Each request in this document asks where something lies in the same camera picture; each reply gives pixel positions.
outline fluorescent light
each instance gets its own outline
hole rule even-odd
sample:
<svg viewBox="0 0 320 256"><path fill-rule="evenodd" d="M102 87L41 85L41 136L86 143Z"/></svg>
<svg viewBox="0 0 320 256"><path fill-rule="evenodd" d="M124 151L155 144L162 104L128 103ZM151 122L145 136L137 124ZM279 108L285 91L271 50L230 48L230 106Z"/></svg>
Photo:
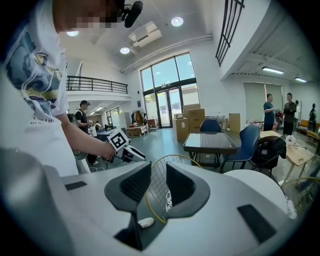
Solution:
<svg viewBox="0 0 320 256"><path fill-rule="evenodd" d="M130 53L130 49L128 47L123 47L120 49L120 53L128 54L128 53Z"/></svg>
<svg viewBox="0 0 320 256"><path fill-rule="evenodd" d="M184 19L181 17L174 17L171 20L171 24L175 27L180 27L184 23Z"/></svg>
<svg viewBox="0 0 320 256"><path fill-rule="evenodd" d="M306 80L303 80L303 79L301 79L299 77L296 77L294 80L297 80L297 81L302 82L302 83L306 83L307 82Z"/></svg>
<svg viewBox="0 0 320 256"><path fill-rule="evenodd" d="M75 37L78 34L79 34L79 30L67 32L67 35L70 37Z"/></svg>
<svg viewBox="0 0 320 256"><path fill-rule="evenodd" d="M277 70L277 69L274 69L274 68L270 68L270 67L263 67L262 68L263 71L269 71L269 72L274 72L274 73L277 73L277 74L283 74L284 72L281 71L281 70Z"/></svg>

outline gray floor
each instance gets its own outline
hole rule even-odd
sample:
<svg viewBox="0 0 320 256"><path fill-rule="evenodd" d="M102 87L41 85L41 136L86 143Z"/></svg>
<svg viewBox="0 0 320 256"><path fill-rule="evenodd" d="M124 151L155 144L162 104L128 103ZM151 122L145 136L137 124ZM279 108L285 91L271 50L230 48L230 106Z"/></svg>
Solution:
<svg viewBox="0 0 320 256"><path fill-rule="evenodd" d="M239 135L233 133L228 133L228 135L238 147L241 146ZM297 143L299 143L301 146L307 147L307 149L313 153L316 151L317 144L315 142L307 141L307 137L305 135L296 133L295 137ZM189 156L189 153L185 152L183 149L183 143L175 141L172 129L149 131L141 137L131 137L131 145L143 152L146 155L147 161L151 161L152 163L155 163L158 159L170 154L179 154L187 157ZM102 161L101 158L99 158L98 161L99 164L97 164L95 167L105 168L104 161ZM310 161L310 163L308 163L305 168L305 176L309 175L319 164L319 159ZM240 165L241 163L236 163L234 169L239 169ZM282 159L281 157L279 157L277 167L272 170L272 178L277 182L282 181L287 175L290 166L291 164L287 159ZM251 167L251 164L247 163L244 168L251 169ZM213 172L218 171L215 169L208 169ZM223 171L228 172L232 169L232 163L226 163ZM302 166L296 166L293 169L289 180L297 178L299 176L299 173L301 172L301 169ZM144 199L138 206L137 215L140 220L148 217L154 217L148 209ZM140 237L144 248L146 248L152 242L152 240L157 236L161 229L163 229L163 227L164 224L155 220L153 226L141 231Z"/></svg>

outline ceiling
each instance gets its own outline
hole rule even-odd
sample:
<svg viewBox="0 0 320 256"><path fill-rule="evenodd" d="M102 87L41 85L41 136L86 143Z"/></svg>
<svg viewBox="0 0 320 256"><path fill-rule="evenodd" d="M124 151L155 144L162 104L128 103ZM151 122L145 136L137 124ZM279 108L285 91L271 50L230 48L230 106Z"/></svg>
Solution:
<svg viewBox="0 0 320 256"><path fill-rule="evenodd" d="M69 102L69 114L75 114L77 109L80 107L80 100L79 101L70 101ZM116 107L121 106L126 101L116 101L116 100L89 100L90 106L88 106L88 110L86 111L87 116L90 115L90 113L97 110L99 107L103 107L99 112L108 111L111 109L114 109Z"/></svg>
<svg viewBox="0 0 320 256"><path fill-rule="evenodd" d="M133 4L135 0L126 0L126 4ZM130 64L140 60L161 48L182 42L187 39L206 35L206 28L197 0L142 0L143 11L131 28L122 23L113 24L109 28L100 28L93 24L93 28L79 29L79 35L70 37L66 33L60 35L66 54L72 54L84 60L97 62L103 56L113 65L122 70ZM174 17L182 17L184 23L180 27L171 25ZM131 48L133 41L129 35L140 26L153 22L161 31L162 37L138 49L135 54L121 54L122 47Z"/></svg>
<svg viewBox="0 0 320 256"><path fill-rule="evenodd" d="M263 71L263 67L284 71ZM319 81L319 63L307 38L285 10L279 9L262 36L232 74L256 75L294 82L296 77Z"/></svg>

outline black metal railing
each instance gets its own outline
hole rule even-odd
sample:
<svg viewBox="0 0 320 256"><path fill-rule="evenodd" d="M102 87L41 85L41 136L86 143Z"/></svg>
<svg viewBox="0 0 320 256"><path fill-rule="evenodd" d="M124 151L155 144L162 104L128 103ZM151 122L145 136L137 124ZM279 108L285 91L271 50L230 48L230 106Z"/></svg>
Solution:
<svg viewBox="0 0 320 256"><path fill-rule="evenodd" d="M220 67L228 49L231 47L232 38L234 37L241 11L245 8L244 1L245 0L225 0L221 36L215 54Z"/></svg>
<svg viewBox="0 0 320 256"><path fill-rule="evenodd" d="M121 82L103 80L92 77L68 75L67 91L98 91L118 94L128 94L128 85Z"/></svg>

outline blue chair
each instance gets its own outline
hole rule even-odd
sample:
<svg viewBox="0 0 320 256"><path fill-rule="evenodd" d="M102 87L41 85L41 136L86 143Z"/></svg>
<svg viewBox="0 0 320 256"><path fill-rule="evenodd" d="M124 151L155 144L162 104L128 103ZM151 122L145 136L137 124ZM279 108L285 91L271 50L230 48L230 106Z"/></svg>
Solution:
<svg viewBox="0 0 320 256"><path fill-rule="evenodd" d="M224 166L225 162L233 162L232 168L234 168L236 162L242 162L240 169L245 167L246 161L250 161L253 157L260 136L260 128L253 124L243 129L240 132L241 147L238 147L236 154L223 155Z"/></svg>
<svg viewBox="0 0 320 256"><path fill-rule="evenodd" d="M200 126L200 132L221 133L221 127L216 119L206 119Z"/></svg>
<svg viewBox="0 0 320 256"><path fill-rule="evenodd" d="M200 125L202 133L221 133L221 127L216 119L206 119ZM220 166L220 154L196 153L194 160L203 167L217 168Z"/></svg>

